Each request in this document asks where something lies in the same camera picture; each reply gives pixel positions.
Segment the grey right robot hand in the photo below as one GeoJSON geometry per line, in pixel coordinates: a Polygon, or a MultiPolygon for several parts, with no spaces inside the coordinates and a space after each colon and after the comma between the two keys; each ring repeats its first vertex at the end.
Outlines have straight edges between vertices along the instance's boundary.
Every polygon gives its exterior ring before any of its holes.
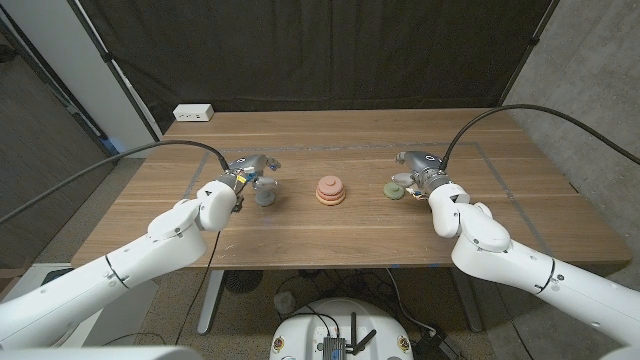
{"type": "Polygon", "coordinates": [[[440,169],[442,159],[434,154],[405,151],[398,153],[395,161],[407,165],[409,171],[393,175],[392,182],[416,198],[427,198],[436,188],[451,182],[446,172],[440,169]]]}

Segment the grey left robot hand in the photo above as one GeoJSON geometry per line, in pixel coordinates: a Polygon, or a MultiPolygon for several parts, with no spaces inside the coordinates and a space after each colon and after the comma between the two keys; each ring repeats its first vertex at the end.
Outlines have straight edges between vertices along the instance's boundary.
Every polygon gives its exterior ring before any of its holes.
{"type": "Polygon", "coordinates": [[[247,185],[256,192],[271,191],[278,182],[264,174],[265,170],[277,171],[281,164],[271,156],[263,154],[249,155],[229,164],[219,180],[226,183],[236,195],[240,195],[247,185]]]}

